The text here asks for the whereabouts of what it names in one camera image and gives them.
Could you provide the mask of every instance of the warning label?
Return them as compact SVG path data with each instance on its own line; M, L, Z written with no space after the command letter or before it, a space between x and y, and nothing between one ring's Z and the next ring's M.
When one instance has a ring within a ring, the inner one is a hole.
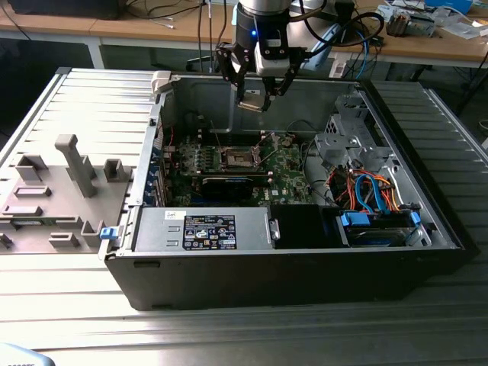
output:
M233 215L185 216L185 250L237 249Z

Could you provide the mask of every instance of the blue latch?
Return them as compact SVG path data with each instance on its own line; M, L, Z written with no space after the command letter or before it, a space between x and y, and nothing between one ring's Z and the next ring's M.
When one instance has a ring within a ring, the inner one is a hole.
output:
M100 239L102 240L114 240L119 237L119 226L107 226L100 232Z
M415 226L420 225L420 223L422 222L422 221L420 220L420 215L419 215L419 213L418 213L418 212L415 212L415 211L411 212L411 213L410 213L410 218L412 219L413 224L414 224Z
M344 212L341 216L343 226L370 226L369 217L364 212Z

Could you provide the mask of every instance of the wooden table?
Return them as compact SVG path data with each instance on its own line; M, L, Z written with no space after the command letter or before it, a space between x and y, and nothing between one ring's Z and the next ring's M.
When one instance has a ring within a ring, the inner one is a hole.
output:
M164 4L166 0L148 0L148 6ZM359 12L373 11L381 0L358 0ZM181 10L194 5L195 2L183 1L177 7L164 10L169 12ZM89 48L95 68L104 68L100 52L101 45L118 45L129 47L155 47L197 49L197 16L198 11L189 11L174 16L174 21L162 23L173 24L175 29L168 29L160 24L125 14L118 21L103 21L89 18L68 18L41 15L15 14L10 5L5 9L15 22L32 40L83 43ZM228 7L227 27L223 40L230 42L234 32L231 25L232 7ZM472 18L488 18L486 9L474 8L469 14ZM223 6L213 6L213 43L223 24ZM412 63L419 65L440 65L478 67L488 50L486 39L477 37L464 40L445 30L437 29L435 36L426 37L390 37L383 30L384 46L378 57L380 61L392 63ZM12 22L0 11L0 37L25 39ZM207 9L204 9L201 26L202 47L208 50L210 38L208 33ZM346 62L361 52L361 47L334 48L330 57L335 58L335 66Z

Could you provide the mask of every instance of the white object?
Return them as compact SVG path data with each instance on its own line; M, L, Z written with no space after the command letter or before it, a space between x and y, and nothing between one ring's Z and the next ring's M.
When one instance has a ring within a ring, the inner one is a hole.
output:
M470 40L471 38L480 36L479 29L465 23L451 24L447 27L444 27L443 29L455 36L462 37L465 40Z

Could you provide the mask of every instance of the metal frame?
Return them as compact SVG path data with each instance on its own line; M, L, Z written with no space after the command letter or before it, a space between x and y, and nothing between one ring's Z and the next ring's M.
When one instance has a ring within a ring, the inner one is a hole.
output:
M384 134L385 137L391 139L389 143L392 148L397 150L395 151L397 157L404 160L404 168L409 168L410 173L419 187L421 189L422 186L425 188L422 189L423 194L426 196L432 209L441 218L442 224L447 229L448 235L453 242L464 248L463 252L467 258L473 258L479 254L480 250L471 239L439 186L435 183L430 171L395 120L395 117L384 103L376 88L370 81L365 81L361 83L361 89L361 93L366 97L364 98L364 102L370 108L377 123L384 128L384 132L386 132Z

